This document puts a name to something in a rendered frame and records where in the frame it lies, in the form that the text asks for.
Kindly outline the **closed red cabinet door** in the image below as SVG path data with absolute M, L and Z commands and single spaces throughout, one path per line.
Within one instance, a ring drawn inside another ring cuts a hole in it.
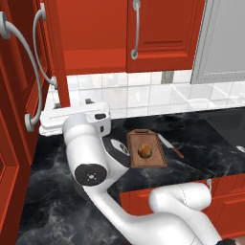
M 190 70 L 205 0 L 140 0 L 138 57 L 133 60 L 136 12 L 127 4 L 126 72 Z

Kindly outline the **large red cabinet door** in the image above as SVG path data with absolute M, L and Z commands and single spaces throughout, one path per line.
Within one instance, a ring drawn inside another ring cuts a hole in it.
M 44 0 L 0 0 L 0 11 L 25 36 L 33 47 L 33 19 Z M 36 46 L 42 68 L 50 76 L 54 70 L 46 27 L 40 20 L 36 29 Z M 42 106 L 49 83 L 40 78 Z M 17 232 L 36 149 L 39 126 L 26 130 L 24 117 L 34 115 L 38 106 L 38 89 L 33 66 L 15 36 L 0 35 L 0 245 L 15 245 Z

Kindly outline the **grey wall outlet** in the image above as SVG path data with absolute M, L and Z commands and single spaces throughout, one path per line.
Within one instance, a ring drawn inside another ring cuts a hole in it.
M 172 83 L 173 82 L 173 76 L 174 76 L 173 71 L 164 71 L 162 73 L 161 83 L 162 84 Z

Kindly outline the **black hob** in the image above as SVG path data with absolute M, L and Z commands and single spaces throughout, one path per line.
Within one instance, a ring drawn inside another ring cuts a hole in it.
M 201 117 L 245 158 L 245 107 L 208 110 Z

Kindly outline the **open red cabinet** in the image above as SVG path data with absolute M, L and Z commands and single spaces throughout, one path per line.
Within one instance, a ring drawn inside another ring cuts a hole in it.
M 68 75 L 124 72 L 127 0 L 57 0 Z

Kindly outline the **red base cabinet front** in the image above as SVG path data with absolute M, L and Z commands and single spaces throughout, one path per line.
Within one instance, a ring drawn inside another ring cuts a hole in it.
M 133 215 L 151 214 L 148 197 L 152 191 L 153 188 L 120 192 L 122 208 Z

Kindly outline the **grey range hood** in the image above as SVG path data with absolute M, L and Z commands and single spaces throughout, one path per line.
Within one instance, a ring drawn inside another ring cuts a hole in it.
M 245 80 L 245 0 L 206 0 L 191 84 Z

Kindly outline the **red base cabinet door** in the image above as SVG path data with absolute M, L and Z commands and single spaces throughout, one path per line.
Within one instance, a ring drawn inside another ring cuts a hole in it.
M 204 209 L 222 238 L 245 235 L 245 173 L 212 179 L 212 202 Z

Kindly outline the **wooden cutting board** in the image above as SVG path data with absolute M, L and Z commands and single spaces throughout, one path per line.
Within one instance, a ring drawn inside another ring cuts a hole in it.
M 149 129 L 134 129 L 126 135 L 127 147 L 131 155 L 131 166 L 134 168 L 167 167 L 167 160 L 158 135 Z M 138 155 L 140 144 L 149 144 L 152 155 L 143 159 Z

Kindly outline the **open red cabinet door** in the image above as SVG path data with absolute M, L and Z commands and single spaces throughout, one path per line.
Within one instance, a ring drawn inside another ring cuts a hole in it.
M 57 0 L 44 0 L 47 27 L 49 32 L 53 63 L 56 72 L 57 92 L 61 107 L 69 107 L 70 99 L 67 85 L 65 60 L 63 54 L 61 32 L 59 27 L 59 19 L 57 12 Z

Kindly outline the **red-handled knife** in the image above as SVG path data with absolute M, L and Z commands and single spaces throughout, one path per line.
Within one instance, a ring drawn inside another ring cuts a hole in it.
M 167 139 L 165 139 L 161 134 L 158 134 L 160 141 L 167 147 L 171 148 L 180 158 L 184 159 L 184 155 L 175 147 L 173 146 Z

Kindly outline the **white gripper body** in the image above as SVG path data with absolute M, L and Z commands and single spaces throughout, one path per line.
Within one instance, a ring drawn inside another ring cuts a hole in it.
M 62 134 L 80 124 L 92 124 L 100 137 L 111 131 L 110 109 L 106 102 L 43 111 L 40 122 L 39 134 L 46 137 Z

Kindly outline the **round brown bread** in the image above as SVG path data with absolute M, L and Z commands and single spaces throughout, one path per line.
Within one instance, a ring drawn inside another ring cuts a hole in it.
M 149 144 L 140 144 L 138 147 L 138 155 L 143 158 L 147 159 L 152 155 L 152 148 Z

